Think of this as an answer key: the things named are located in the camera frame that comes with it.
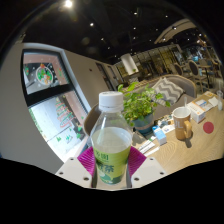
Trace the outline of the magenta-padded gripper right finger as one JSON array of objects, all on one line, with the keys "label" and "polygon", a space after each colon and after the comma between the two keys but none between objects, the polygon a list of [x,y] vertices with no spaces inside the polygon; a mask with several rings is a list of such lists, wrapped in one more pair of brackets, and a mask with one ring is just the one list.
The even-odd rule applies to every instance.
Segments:
[{"label": "magenta-padded gripper right finger", "polygon": [[134,147],[130,149],[126,171],[128,188],[143,187],[166,175],[166,171],[154,157],[146,157]]}]

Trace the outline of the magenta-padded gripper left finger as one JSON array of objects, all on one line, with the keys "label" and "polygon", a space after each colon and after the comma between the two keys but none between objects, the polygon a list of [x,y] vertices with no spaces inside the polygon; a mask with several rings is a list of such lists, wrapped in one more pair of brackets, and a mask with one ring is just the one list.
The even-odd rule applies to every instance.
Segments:
[{"label": "magenta-padded gripper left finger", "polygon": [[93,148],[86,149],[78,157],[70,157],[56,175],[84,188],[95,187],[97,171]]}]

